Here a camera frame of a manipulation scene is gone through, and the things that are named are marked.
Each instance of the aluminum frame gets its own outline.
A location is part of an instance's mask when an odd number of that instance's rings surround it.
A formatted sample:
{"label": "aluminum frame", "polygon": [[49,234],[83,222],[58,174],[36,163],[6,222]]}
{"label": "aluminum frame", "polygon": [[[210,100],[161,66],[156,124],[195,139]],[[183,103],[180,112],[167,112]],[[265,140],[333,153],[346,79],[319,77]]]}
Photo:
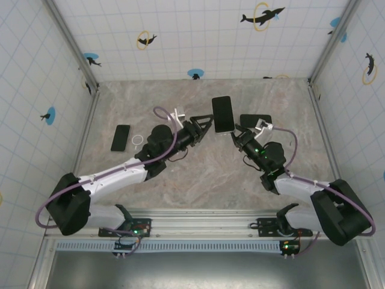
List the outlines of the aluminum frame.
{"label": "aluminum frame", "polygon": [[[325,63],[329,59],[331,53],[339,43],[346,30],[348,22],[354,15],[361,0],[351,0],[348,4],[340,23],[334,30],[332,38],[321,55],[318,64],[310,80],[312,85],[319,77],[323,70]],[[65,41],[72,50],[77,59],[85,78],[94,88],[97,88],[97,82],[90,70],[87,62],[81,54],[75,39],[71,35],[64,19],[61,17],[59,10],[54,0],[43,0],[45,7],[51,13],[53,21],[61,31]],[[328,158],[333,170],[334,176],[339,177],[339,170],[336,165],[336,160],[333,150],[328,139],[328,135],[324,126],[324,122],[318,107],[314,91],[309,87],[309,96],[315,110],[319,129]],[[96,109],[99,94],[97,93],[90,106],[87,122],[85,124],[84,136],[81,140],[77,160],[74,166],[74,172],[78,171],[79,162],[81,160],[82,152],[84,150],[85,142],[87,140],[90,125]],[[129,210],[134,217],[150,217],[153,219],[152,237],[148,240],[284,240],[285,238],[259,238],[257,231],[248,228],[248,224],[253,222],[257,217],[272,217],[275,216],[275,211],[254,211],[254,210]],[[28,288],[45,288],[48,282],[48,277],[51,268],[54,264],[54,256],[57,244],[63,240],[100,240],[97,236],[97,229],[83,229],[78,233],[64,237],[59,230],[50,230],[46,232],[45,239],[42,242],[40,253],[32,274]],[[116,240],[117,238],[107,238],[107,240]],[[362,259],[362,266],[366,272],[368,283],[371,288],[383,288],[384,276],[383,272],[377,270],[377,266],[372,255],[372,246],[368,239],[356,238],[357,246],[359,248]]]}

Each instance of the white mounting clamp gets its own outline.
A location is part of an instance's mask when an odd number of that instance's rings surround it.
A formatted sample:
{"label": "white mounting clamp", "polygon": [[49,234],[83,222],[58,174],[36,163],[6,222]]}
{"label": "white mounting clamp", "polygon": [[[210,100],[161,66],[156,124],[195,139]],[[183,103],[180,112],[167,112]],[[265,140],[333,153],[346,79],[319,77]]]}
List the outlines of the white mounting clamp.
{"label": "white mounting clamp", "polygon": [[183,128],[182,122],[186,118],[186,114],[183,110],[183,107],[174,108],[174,112],[171,113],[171,117],[179,124],[180,128]]}
{"label": "white mounting clamp", "polygon": [[274,125],[272,125],[272,123],[268,123],[263,119],[259,119],[257,125],[255,126],[256,131],[259,131],[259,133],[254,137],[254,139],[256,140],[258,137],[260,137],[265,129],[272,131],[273,126]]}

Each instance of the blue circle sticker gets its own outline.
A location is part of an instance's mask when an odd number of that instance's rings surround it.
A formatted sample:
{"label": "blue circle sticker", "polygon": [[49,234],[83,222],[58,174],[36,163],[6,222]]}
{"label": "blue circle sticker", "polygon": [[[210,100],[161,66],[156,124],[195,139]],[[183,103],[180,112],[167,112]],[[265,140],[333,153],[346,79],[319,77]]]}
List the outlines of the blue circle sticker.
{"label": "blue circle sticker", "polygon": [[55,108],[54,107],[48,108],[47,114],[46,114],[46,123],[48,125],[52,125],[54,123],[55,116],[56,116]]}
{"label": "blue circle sticker", "polygon": [[99,56],[97,54],[91,53],[91,52],[86,52],[83,55],[85,58],[87,58],[87,57],[91,57],[92,59],[98,59],[99,58]]}
{"label": "blue circle sticker", "polygon": [[199,68],[190,69],[187,71],[187,75],[191,76],[193,79],[201,78],[205,72]]}

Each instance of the metal rail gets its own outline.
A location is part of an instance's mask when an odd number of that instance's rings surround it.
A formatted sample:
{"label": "metal rail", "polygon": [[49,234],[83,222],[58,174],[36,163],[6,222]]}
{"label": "metal rail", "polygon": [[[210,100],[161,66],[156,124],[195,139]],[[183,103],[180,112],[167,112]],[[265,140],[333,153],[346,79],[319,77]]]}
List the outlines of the metal rail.
{"label": "metal rail", "polygon": [[59,29],[64,41],[68,44],[69,49],[71,50],[73,56],[79,64],[80,69],[82,70],[85,79],[87,80],[88,85],[93,86],[94,91],[97,90],[97,81],[93,75],[90,66],[85,60],[83,53],[79,49],[76,40],[73,38],[71,31],[69,30],[66,21],[64,21],[62,15],[59,12],[59,9],[54,0],[42,0],[43,5],[46,7],[47,11],[51,15],[51,18],[56,24],[56,27]]}
{"label": "metal rail", "polygon": [[338,43],[343,37],[343,34],[346,32],[348,28],[348,24],[350,23],[350,20],[354,16],[354,13],[357,11],[357,8],[359,7],[361,1],[362,0],[350,0],[350,2],[348,3],[348,6],[343,12],[336,29],[334,29],[331,35],[330,41],[327,43],[327,46],[325,47],[324,52],[321,54],[317,62],[317,65],[314,68],[312,76],[310,77],[311,86],[313,86],[313,84],[315,83],[317,78],[319,78],[321,72],[325,68],[326,63],[329,61],[333,51],[336,49]]}

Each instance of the white ring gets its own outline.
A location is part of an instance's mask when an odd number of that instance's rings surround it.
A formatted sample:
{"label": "white ring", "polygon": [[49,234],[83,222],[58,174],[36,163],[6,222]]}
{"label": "white ring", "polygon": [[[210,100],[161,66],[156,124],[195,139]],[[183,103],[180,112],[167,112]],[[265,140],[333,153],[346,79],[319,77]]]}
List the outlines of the white ring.
{"label": "white ring", "polygon": [[[141,138],[140,143],[134,143],[134,138],[135,138],[135,137],[140,137],[140,138]],[[142,142],[143,142],[143,137],[142,137],[140,134],[137,134],[137,135],[135,135],[135,136],[132,137],[131,142],[132,142],[132,144],[133,144],[134,146],[139,146],[139,145],[141,145]]]}

